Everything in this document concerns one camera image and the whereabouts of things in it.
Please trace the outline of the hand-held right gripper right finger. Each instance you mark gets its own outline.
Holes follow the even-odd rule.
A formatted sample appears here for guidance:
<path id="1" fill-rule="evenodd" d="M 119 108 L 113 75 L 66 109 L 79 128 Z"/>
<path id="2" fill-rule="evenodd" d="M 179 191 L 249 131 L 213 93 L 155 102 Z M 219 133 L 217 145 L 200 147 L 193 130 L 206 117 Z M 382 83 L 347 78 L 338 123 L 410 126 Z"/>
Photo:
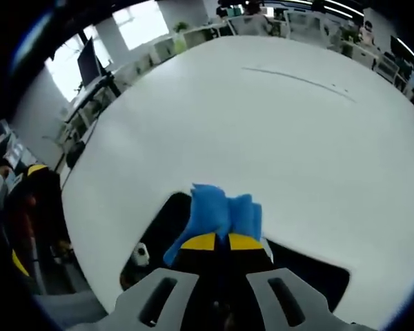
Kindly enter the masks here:
<path id="1" fill-rule="evenodd" d="M 230 256 L 265 330 L 334 330 L 335 316 L 325 296 L 286 268 L 274 268 L 263 245 L 252 237 L 229 234 Z"/>

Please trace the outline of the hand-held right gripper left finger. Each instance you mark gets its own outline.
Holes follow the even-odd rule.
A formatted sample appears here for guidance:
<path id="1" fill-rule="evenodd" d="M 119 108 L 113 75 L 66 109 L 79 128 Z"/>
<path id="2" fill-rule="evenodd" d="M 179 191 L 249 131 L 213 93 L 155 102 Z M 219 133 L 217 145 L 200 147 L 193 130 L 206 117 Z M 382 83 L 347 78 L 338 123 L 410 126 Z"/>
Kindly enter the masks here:
<path id="1" fill-rule="evenodd" d="M 226 238 L 183 233 L 163 260 L 117 299 L 117 329 L 225 330 Z"/>

